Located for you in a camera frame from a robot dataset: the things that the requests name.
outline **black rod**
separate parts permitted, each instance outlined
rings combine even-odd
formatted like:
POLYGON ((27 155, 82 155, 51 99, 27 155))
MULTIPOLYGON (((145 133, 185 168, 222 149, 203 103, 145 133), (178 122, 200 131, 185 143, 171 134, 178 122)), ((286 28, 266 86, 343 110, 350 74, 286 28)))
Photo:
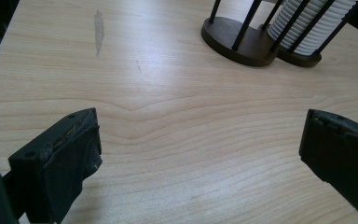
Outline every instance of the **black rod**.
POLYGON ((269 13, 267 20, 266 20, 266 22, 264 22, 264 25, 261 27, 261 29, 263 29, 263 30, 267 29, 267 26, 269 26, 269 22, 272 20, 272 17, 278 11, 278 8, 282 2, 283 2, 283 0, 278 0, 278 2, 275 4, 275 7, 272 9, 271 13, 269 13))
POLYGON ((254 0, 254 2, 252 3, 251 8, 249 9, 248 15, 246 16, 245 21, 243 22, 243 25, 240 29, 240 32, 237 35, 237 39, 234 42, 234 45, 232 46, 233 50, 237 50, 238 47, 240 46, 240 43, 243 39, 243 37, 245 36, 246 30, 249 27, 249 24, 251 23, 251 20, 253 18, 253 16, 255 15, 255 12, 257 11, 258 7, 260 6, 261 0, 254 0))
POLYGON ((324 50, 324 48, 330 43, 330 41, 338 34, 338 32, 344 27, 344 25, 347 23, 347 21, 358 11, 358 2, 357 4, 345 15, 344 19, 342 19, 342 22, 336 27, 336 29, 331 33, 330 36, 327 37, 327 39, 322 43, 322 45, 313 52, 312 55, 317 55, 324 50))
POLYGON ((213 23, 214 17, 216 16, 216 12, 217 12, 217 9, 219 8, 219 5, 220 5, 220 0, 214 1, 211 17, 209 18, 210 23, 213 23))
POLYGON ((301 4, 298 6, 298 9, 293 14, 292 18, 287 22, 286 26, 283 28, 281 34, 278 36, 278 38, 275 40, 275 43, 271 47, 271 51, 275 52, 275 50, 278 48, 279 44, 283 40, 284 36, 289 32, 290 28, 292 28, 292 25, 297 20, 298 16, 301 14, 301 12, 304 10, 305 6, 310 0, 303 0, 301 4))
POLYGON ((295 43, 290 47, 288 50, 289 53, 293 53, 295 49, 300 45, 301 41, 304 40, 304 38, 307 36, 307 34, 310 32, 310 30, 313 28, 313 26, 318 22, 318 20, 324 15, 324 13, 327 11, 327 9, 330 8, 330 6, 334 3, 335 0, 328 0, 324 6, 319 10, 318 14, 312 19, 310 24, 308 24, 307 28, 303 31, 303 33, 298 37, 298 39, 295 41, 295 43))

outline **round wooden base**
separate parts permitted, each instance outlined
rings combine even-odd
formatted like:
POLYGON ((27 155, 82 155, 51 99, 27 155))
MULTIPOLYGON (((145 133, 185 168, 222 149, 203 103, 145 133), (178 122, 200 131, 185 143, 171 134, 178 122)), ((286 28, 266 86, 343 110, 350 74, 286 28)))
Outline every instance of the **round wooden base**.
POLYGON ((322 56, 302 56, 289 53, 286 49, 279 47, 277 52, 269 49, 274 41, 268 36, 267 31, 261 28, 248 27, 238 50, 231 47, 237 38, 242 23, 232 19, 216 17, 213 23, 207 19, 201 30, 202 38, 215 51, 230 60, 254 67, 263 67, 271 64, 278 58, 301 67, 315 66, 322 56))

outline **wood grain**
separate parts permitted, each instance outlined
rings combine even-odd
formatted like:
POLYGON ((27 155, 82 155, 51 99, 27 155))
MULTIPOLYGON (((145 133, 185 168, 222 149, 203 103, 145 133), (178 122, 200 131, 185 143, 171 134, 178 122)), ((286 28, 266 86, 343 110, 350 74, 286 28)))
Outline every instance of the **wood grain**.
MULTIPOLYGON (((250 4, 223 1, 217 15, 243 21, 250 4)), ((314 68, 255 69, 204 43, 212 7, 21 0, 0 47, 0 172, 58 119, 95 106, 103 165, 64 223, 358 223, 298 156, 309 108, 358 122, 358 31, 345 26, 314 68)))

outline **smudge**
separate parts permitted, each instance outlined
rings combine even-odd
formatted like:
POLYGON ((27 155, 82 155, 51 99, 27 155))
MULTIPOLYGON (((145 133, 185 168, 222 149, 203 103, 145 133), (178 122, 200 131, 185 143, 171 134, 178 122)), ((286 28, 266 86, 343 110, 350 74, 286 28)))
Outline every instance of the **smudge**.
POLYGON ((138 66, 139 73, 142 74, 141 66, 139 65, 138 60, 136 60, 136 65, 138 66))
POLYGON ((97 57, 100 56, 101 46, 103 45, 104 27, 103 27, 103 14, 97 10, 94 17, 95 26, 95 47, 97 48, 97 57))

